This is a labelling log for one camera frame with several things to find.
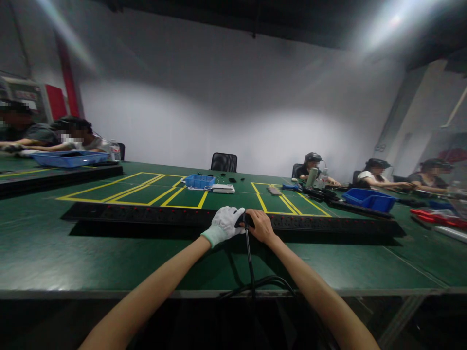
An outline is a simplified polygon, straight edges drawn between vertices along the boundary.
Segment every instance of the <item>green workbench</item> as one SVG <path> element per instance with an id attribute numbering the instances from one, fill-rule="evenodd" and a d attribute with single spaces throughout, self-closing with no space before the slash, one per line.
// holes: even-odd
<path id="1" fill-rule="evenodd" d="M 359 217 L 330 210 L 292 191 L 284 191 L 284 199 L 267 192 L 268 184 L 281 185 L 289 178 L 237 173 L 220 178 L 220 172 L 209 170 L 122 164 L 122 176 L 0 201 L 0 298 L 121 298 L 191 241 L 150 232 L 150 227 L 135 232 L 138 238 L 131 238 L 131 232 L 125 238 L 105 237 L 105 225 L 97 228 L 103 233 L 100 237 L 81 234 L 76 223 L 60 220 L 74 201 L 213 210 L 229 205 L 317 218 Z M 0 157 L 0 171 L 38 170 L 35 166 L 31 160 Z M 197 172 L 213 174 L 218 183 L 234 177 L 236 193 L 184 189 L 180 180 Z M 409 219 L 406 206 L 397 204 L 392 213 L 408 234 L 395 239 L 396 245 L 312 243 L 305 237 L 289 241 L 287 233 L 281 233 L 287 245 L 340 295 L 405 296 L 382 344 L 393 339 L 425 296 L 465 291 L 467 286 L 461 242 L 424 230 Z M 274 274 L 291 280 L 264 245 L 253 240 L 251 248 L 257 279 Z M 210 298 L 249 282 L 245 238 L 236 236 L 203 257 L 172 296 Z M 287 294 L 277 287 L 266 287 L 262 293 Z"/>

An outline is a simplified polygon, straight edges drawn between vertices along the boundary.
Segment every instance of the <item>person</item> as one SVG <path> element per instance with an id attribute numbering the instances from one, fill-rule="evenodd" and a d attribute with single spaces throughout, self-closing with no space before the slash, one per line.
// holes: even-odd
<path id="1" fill-rule="evenodd" d="M 94 151 L 110 153 L 110 142 L 100 136 L 92 133 L 92 124 L 82 118 L 75 116 L 62 117 L 51 124 L 51 128 L 57 131 L 69 134 L 74 140 L 59 144 L 52 147 L 32 146 L 23 147 L 23 149 L 31 149 L 43 152 L 55 151 Z"/>
<path id="2" fill-rule="evenodd" d="M 211 227 L 121 300 L 92 329 L 79 349 L 126 349 L 138 329 L 170 296 L 198 259 L 222 241 L 245 232 L 242 227 L 234 227 L 244 211 L 243 208 L 219 209 Z M 246 213 L 251 216 L 255 226 L 249 229 L 250 232 L 284 264 L 340 348 L 379 349 L 371 333 L 347 303 L 276 236 L 269 217 L 261 210 L 248 209 Z"/>
<path id="3" fill-rule="evenodd" d="M 423 191 L 445 193 L 448 184 L 438 175 L 443 171 L 451 171 L 453 166 L 437 158 L 425 160 L 420 165 L 420 171 L 410 174 L 407 181 Z"/>
<path id="4" fill-rule="evenodd" d="M 36 123 L 32 111 L 22 102 L 0 99 L 0 148 L 10 146 L 54 146 L 57 135 L 47 124 Z"/>
<path id="5" fill-rule="evenodd" d="M 303 165 L 297 169 L 297 176 L 299 179 L 303 181 L 308 180 L 308 174 L 310 173 L 311 168 L 317 168 L 319 162 L 322 160 L 321 156 L 318 153 L 310 152 L 305 156 L 305 160 Z M 319 177 L 321 174 L 321 170 L 318 169 L 318 174 L 316 177 Z M 341 184 L 334 180 L 332 177 L 327 178 L 327 182 L 330 185 L 340 186 Z"/>
<path id="6" fill-rule="evenodd" d="M 366 162 L 365 169 L 358 175 L 358 183 L 364 187 L 401 187 L 405 189 L 414 188 L 415 185 L 409 182 L 390 182 L 381 175 L 384 169 L 391 165 L 385 160 L 371 158 Z"/>

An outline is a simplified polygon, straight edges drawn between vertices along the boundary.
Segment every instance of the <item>ceiling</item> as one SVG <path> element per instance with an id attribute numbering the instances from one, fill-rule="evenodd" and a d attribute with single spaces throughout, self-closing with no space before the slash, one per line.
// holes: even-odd
<path id="1" fill-rule="evenodd" d="M 410 70 L 467 47 L 467 0 L 95 1 L 116 13 L 131 8 L 248 31 L 252 39 L 263 34 L 346 50 L 355 50 L 352 39 L 374 30 L 374 21 L 382 10 L 397 2 L 418 2 L 422 7 L 417 5 L 409 21 L 401 20 L 393 32 L 397 35 L 387 37 L 368 53 L 372 59 L 397 59 Z M 460 59 L 467 61 L 467 56 Z"/>

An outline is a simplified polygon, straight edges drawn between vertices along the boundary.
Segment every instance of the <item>blue object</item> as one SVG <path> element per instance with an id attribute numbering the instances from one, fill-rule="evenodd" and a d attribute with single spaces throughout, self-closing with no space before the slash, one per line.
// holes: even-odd
<path id="1" fill-rule="evenodd" d="M 190 175 L 185 178 L 186 187 L 201 188 L 205 189 L 206 186 L 214 185 L 215 177 L 202 176 L 202 175 Z"/>
<path id="2" fill-rule="evenodd" d="M 63 154 L 70 152 L 78 152 L 81 153 L 82 156 L 62 157 Z M 77 168 L 80 166 L 106 162 L 108 160 L 108 153 L 71 150 L 59 152 L 33 153 L 31 154 L 31 157 L 39 165 L 53 166 L 59 168 Z"/>
<path id="3" fill-rule="evenodd" d="M 283 190 L 294 190 L 294 191 L 298 191 L 300 189 L 300 186 L 299 184 L 295 184 L 295 185 L 286 185 L 286 184 L 282 184 L 282 189 Z"/>
<path id="4" fill-rule="evenodd" d="M 452 206 L 451 203 L 438 203 L 435 201 L 428 202 L 431 209 L 441 210 L 441 209 L 450 209 L 452 211 L 456 211 L 456 209 Z"/>
<path id="5" fill-rule="evenodd" d="M 393 208 L 397 198 L 373 190 L 364 190 L 359 188 L 349 189 L 342 195 L 349 204 L 364 208 L 389 212 Z"/>

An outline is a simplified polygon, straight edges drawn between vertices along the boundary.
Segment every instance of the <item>gloved hand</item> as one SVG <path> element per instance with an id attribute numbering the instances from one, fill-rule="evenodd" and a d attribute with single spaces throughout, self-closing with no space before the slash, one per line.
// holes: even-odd
<path id="1" fill-rule="evenodd" d="M 222 207 L 217 211 L 214 215 L 211 227 L 201 234 L 211 242 L 211 248 L 214 248 L 216 244 L 226 241 L 239 233 L 245 233 L 243 227 L 234 227 L 238 218 L 242 216 L 244 212 L 245 208 L 237 209 L 235 207 Z"/>
<path id="2" fill-rule="evenodd" d="M 26 147 L 24 147 L 23 145 L 19 143 L 11 143 L 8 146 L 3 147 L 3 150 L 8 153 L 20 152 L 24 149 L 26 149 Z"/>

